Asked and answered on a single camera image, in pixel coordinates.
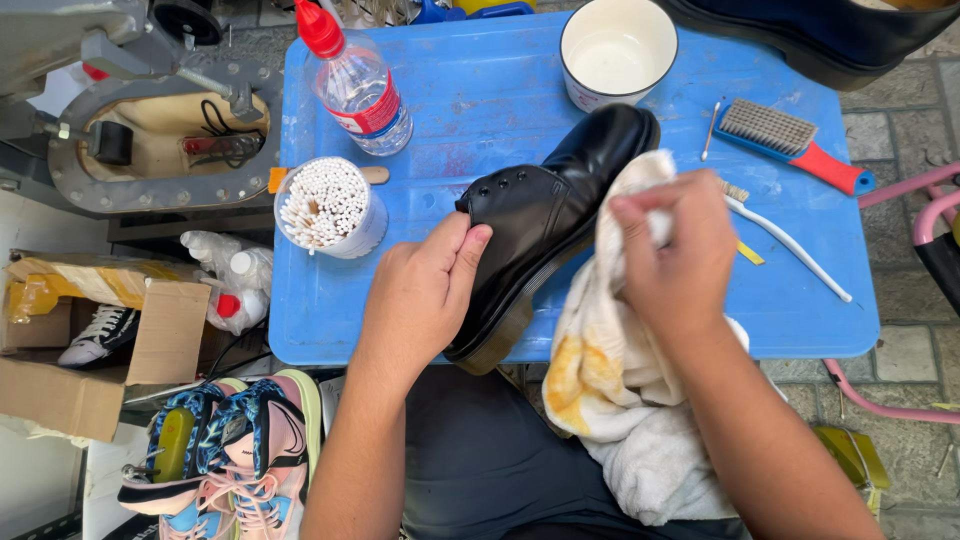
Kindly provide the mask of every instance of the white towel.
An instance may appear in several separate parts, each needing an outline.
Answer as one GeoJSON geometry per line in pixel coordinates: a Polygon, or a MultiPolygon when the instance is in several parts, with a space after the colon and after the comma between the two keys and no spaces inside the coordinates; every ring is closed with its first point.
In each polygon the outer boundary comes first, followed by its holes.
{"type": "MultiPolygon", "coordinates": [[[[550,420],[580,436],[603,465],[620,508],[644,525],[735,516],[710,465],[681,381],[653,335],[617,293],[624,284],[623,232],[611,197],[676,179],[669,151],[632,160],[613,181],[597,217],[596,253],[577,272],[554,332],[543,402],[550,420]]],[[[672,217],[648,214],[662,247],[672,217]]],[[[747,333],[728,317],[744,349],[747,333]]]]}

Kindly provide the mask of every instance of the forearm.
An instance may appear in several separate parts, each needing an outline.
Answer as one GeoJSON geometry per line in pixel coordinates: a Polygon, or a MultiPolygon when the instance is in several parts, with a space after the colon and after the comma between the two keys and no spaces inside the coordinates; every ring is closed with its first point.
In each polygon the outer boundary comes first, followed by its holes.
{"type": "Polygon", "coordinates": [[[668,353],[755,538],[883,538],[851,482],[723,326],[668,353]]]}
{"type": "Polygon", "coordinates": [[[403,511],[404,399],[389,361],[354,355],[307,499],[300,537],[396,538],[403,511]]]}

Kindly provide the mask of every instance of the black shoe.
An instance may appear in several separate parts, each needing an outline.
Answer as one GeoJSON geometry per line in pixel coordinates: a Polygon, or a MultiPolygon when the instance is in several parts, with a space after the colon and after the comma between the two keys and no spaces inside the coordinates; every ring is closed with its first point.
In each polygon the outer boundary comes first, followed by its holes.
{"type": "Polygon", "coordinates": [[[139,326],[138,309],[100,304],[93,314],[93,322],[74,338],[58,358],[57,364],[73,369],[108,356],[134,339],[139,326]]]}
{"type": "Polygon", "coordinates": [[[485,176],[457,201],[470,225],[493,238],[477,268],[470,307],[444,356],[474,375],[490,372],[533,318],[531,299],[558,268],[593,242],[597,210],[630,160],[657,148],[648,110],[607,105],[588,114],[543,165],[485,176]]]}
{"type": "Polygon", "coordinates": [[[703,32],[777,47],[787,65],[837,90],[857,90],[890,71],[960,15],[958,0],[654,0],[674,21],[703,32]]]}

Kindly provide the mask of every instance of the toothbrush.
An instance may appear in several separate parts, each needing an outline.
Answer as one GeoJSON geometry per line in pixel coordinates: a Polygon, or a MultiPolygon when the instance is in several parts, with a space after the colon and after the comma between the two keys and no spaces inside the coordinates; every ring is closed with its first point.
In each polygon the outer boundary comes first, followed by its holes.
{"type": "Polygon", "coordinates": [[[847,165],[817,146],[816,125],[782,110],[736,98],[717,124],[713,134],[718,138],[801,168],[848,195],[862,195],[876,184],[870,171],[847,165]]]}
{"type": "Polygon", "coordinates": [[[723,198],[724,198],[724,201],[726,201],[727,203],[727,208],[735,211],[736,213],[742,215],[743,217],[749,219],[750,221],[753,221],[754,223],[758,224],[760,227],[766,229],[768,233],[772,234],[774,238],[782,242],[783,245],[786,246],[788,250],[793,252],[793,255],[797,256],[797,258],[803,264],[805,264],[806,267],[809,268],[811,272],[814,273],[814,275],[820,278],[820,280],[824,282],[830,288],[830,290],[835,292],[837,296],[840,297],[840,300],[843,300],[844,302],[849,302],[850,300],[853,300],[853,296],[851,296],[847,291],[843,290],[843,287],[838,285],[837,282],[835,282],[833,278],[831,278],[830,275],[827,272],[825,272],[824,269],[821,268],[819,264],[817,264],[817,261],[813,260],[813,257],[811,257],[806,252],[806,250],[803,247],[801,247],[800,244],[797,243],[797,240],[793,239],[792,236],[787,234],[780,227],[777,227],[777,225],[775,225],[769,219],[755,212],[747,210],[747,208],[743,206],[743,203],[741,203],[740,201],[737,201],[730,195],[727,195],[725,193],[723,198]]]}

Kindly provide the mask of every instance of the pink sneaker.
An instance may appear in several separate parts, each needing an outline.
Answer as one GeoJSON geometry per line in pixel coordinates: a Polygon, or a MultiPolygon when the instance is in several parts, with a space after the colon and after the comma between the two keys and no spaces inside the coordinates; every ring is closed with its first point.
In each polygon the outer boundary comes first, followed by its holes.
{"type": "Polygon", "coordinates": [[[317,384],[294,369],[258,380],[217,409],[199,445],[201,470],[232,491],[240,538],[299,538],[320,425],[317,384]]]}
{"type": "Polygon", "coordinates": [[[246,388],[247,385],[237,379],[203,384],[173,396],[156,415],[143,465],[146,469],[159,467],[156,458],[167,451],[159,447],[159,440],[171,411],[186,408],[194,417],[182,465],[178,465],[182,470],[176,471],[182,479],[153,483],[148,475],[125,472],[117,500],[130,510],[159,516],[158,540],[236,539],[239,528],[230,506],[229,489],[197,471],[197,441],[205,433],[218,405],[246,388]]]}

